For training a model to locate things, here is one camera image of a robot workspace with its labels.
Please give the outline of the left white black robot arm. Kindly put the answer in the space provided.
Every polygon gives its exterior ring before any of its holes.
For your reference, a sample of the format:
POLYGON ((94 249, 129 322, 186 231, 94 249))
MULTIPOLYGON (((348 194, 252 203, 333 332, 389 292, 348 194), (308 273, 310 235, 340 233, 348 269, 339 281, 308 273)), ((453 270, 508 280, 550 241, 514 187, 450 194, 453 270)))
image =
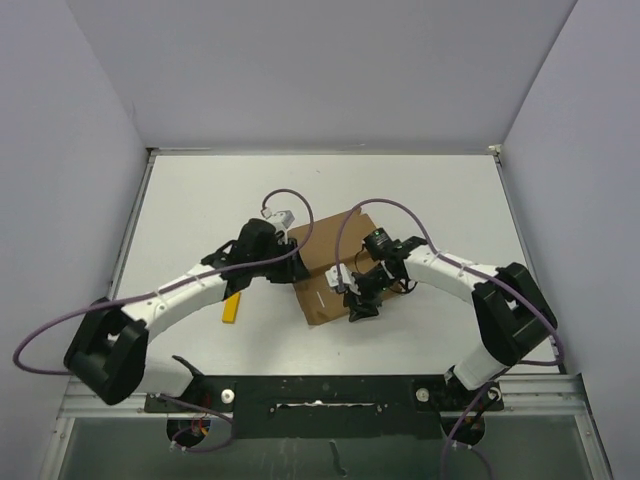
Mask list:
POLYGON ((296 239, 288 229, 294 216, 278 211, 251 219, 237 239, 204 257, 185 275, 149 297, 120 306, 93 303, 64 356, 64 365, 108 405, 133 393, 164 394, 182 411, 203 398, 203 374, 179 356, 155 361, 149 345, 191 314, 246 289, 255 278, 295 284, 309 278, 296 239))

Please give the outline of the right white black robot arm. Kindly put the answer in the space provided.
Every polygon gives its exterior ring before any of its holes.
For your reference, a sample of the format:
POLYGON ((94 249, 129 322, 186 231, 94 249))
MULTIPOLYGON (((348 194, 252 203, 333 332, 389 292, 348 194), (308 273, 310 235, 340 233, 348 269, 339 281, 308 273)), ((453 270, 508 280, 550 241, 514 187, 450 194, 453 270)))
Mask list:
POLYGON ((417 236, 393 240, 382 228, 365 237, 363 247, 374 267, 360 273, 337 263, 326 272, 327 283, 343 295, 351 322, 377 316, 382 293, 409 283, 437 288, 473 308, 480 340, 448 370, 444 385, 446 400, 456 408, 477 401, 481 387, 557 332, 548 302, 520 263, 474 263, 437 251, 417 236))

